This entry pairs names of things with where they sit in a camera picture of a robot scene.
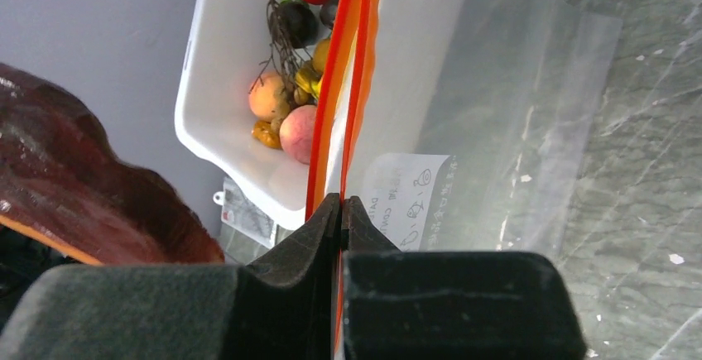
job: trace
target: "marble countertop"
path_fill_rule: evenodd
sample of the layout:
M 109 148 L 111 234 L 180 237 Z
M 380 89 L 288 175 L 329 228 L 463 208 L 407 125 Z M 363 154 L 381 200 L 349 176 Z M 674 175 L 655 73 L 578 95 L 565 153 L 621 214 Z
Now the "marble countertop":
M 702 0 L 566 2 L 623 19 L 556 259 L 588 356 L 702 358 Z

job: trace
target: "printed icon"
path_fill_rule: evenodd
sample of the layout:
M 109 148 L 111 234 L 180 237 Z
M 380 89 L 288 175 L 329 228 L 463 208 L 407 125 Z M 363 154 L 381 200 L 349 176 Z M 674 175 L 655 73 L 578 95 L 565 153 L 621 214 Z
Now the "printed icon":
M 416 230 L 411 231 L 410 234 L 408 234 L 407 237 L 404 240 L 402 240 L 402 242 L 400 243 L 400 247 L 415 242 L 418 237 L 419 232 L 417 232 Z
M 424 202 L 415 202 L 410 209 L 407 211 L 407 216 L 410 218 L 416 218 L 416 216 L 424 209 Z
M 423 170 L 415 180 L 415 186 L 427 186 L 431 182 L 431 171 L 427 168 Z

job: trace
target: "printed label on bag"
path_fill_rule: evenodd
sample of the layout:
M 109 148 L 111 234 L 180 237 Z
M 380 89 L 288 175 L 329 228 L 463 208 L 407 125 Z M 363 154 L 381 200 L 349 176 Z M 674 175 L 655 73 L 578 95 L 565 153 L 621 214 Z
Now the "printed label on bag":
M 437 175 L 450 157 L 389 153 L 368 168 L 361 200 L 373 225 L 402 251 L 420 249 Z

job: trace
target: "white plastic container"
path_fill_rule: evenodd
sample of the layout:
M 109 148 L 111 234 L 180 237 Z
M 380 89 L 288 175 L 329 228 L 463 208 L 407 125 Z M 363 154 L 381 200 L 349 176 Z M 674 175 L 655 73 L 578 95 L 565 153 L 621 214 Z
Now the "white plastic container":
M 264 213 L 294 230 L 304 223 L 309 167 L 251 138 L 256 118 L 248 108 L 248 88 L 270 55 L 267 1 L 197 0 L 175 132 Z

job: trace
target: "orange edge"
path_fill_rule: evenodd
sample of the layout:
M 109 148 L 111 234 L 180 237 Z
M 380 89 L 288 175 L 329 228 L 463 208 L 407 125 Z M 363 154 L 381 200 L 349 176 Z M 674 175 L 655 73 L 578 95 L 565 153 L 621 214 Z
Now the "orange edge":
M 17 233 L 20 233 L 24 236 L 27 236 L 28 238 L 31 238 L 33 240 L 37 240 L 41 244 L 49 246 L 58 252 L 62 252 L 65 255 L 68 255 L 69 257 L 72 257 L 73 259 L 75 259 L 78 262 L 83 262 L 85 264 L 93 265 L 93 266 L 103 265 L 102 262 L 98 261 L 94 257 L 91 257 L 90 255 L 86 254 L 85 252 L 82 252 L 75 247 L 71 247 L 68 244 L 65 244 L 62 242 L 57 242 L 56 240 L 48 238 L 47 236 L 37 232 L 35 229 L 32 229 L 26 225 L 23 225 L 17 221 L 14 221 L 12 219 L 9 219 L 7 217 L 3 217 L 2 215 L 0 215 L 0 223 L 7 226 L 8 228 L 14 230 Z
M 349 163 L 353 159 L 353 151 L 358 140 L 358 133 L 363 125 L 363 112 L 368 102 L 373 71 L 375 69 L 375 41 L 378 25 L 378 5 L 380 0 L 362 0 L 358 39 L 356 41 L 356 60 L 353 65 L 351 97 L 349 100 L 349 119 L 346 122 L 344 137 L 344 154 L 341 165 L 341 199 L 344 201 L 346 191 L 346 175 Z M 334 331 L 334 352 L 339 350 L 341 337 L 339 330 L 343 317 L 344 305 L 344 275 L 342 274 L 343 258 L 339 253 L 339 290 L 337 297 L 336 325 Z
M 344 82 L 346 67 L 353 39 L 358 28 L 358 11 L 360 0 L 339 0 L 334 30 L 332 31 L 329 55 L 322 81 L 320 101 L 317 105 L 317 116 L 312 140 L 312 155 L 310 158 L 310 175 L 307 180 L 307 201 L 305 205 L 305 220 L 309 219 L 325 196 L 327 164 L 329 162 L 329 143 L 331 129 L 334 125 L 337 100 L 341 85 Z

